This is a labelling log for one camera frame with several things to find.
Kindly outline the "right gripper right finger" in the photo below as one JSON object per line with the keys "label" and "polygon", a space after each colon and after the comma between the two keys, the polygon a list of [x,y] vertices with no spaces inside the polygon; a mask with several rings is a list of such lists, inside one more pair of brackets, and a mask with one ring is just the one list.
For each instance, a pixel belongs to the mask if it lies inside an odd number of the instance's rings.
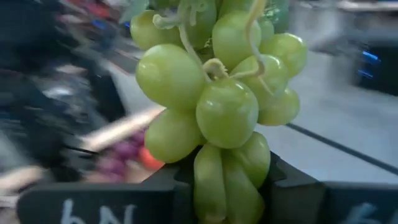
{"label": "right gripper right finger", "polygon": [[398,224],[398,184],[322,182],[276,154],[262,197],[262,224]]}

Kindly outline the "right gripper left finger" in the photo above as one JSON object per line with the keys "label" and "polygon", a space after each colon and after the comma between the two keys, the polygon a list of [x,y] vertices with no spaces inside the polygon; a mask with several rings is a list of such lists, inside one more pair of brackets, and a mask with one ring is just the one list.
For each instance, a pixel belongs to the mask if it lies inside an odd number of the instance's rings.
{"label": "right gripper left finger", "polygon": [[20,224],[196,224],[193,159],[166,164],[137,184],[38,185],[17,201]]}

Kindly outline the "green grape bunch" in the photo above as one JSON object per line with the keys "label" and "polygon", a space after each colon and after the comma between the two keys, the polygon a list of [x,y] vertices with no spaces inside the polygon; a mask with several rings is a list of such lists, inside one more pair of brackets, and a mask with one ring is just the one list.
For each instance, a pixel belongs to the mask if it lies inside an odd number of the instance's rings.
{"label": "green grape bunch", "polygon": [[289,81],[307,46],[287,32],[289,0],[126,0],[143,51],[136,80],[164,107],[144,134],[165,164],[194,154],[193,207],[200,224],[259,224],[259,188],[271,165],[258,124],[299,113]]}

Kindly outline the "small orange fruit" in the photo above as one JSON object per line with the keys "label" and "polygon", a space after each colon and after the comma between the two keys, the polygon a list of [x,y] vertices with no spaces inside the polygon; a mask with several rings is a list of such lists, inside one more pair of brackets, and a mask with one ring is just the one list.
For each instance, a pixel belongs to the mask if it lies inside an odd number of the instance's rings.
{"label": "small orange fruit", "polygon": [[145,147],[141,147],[139,150],[139,160],[148,170],[159,170],[164,166],[164,163],[155,159]]}

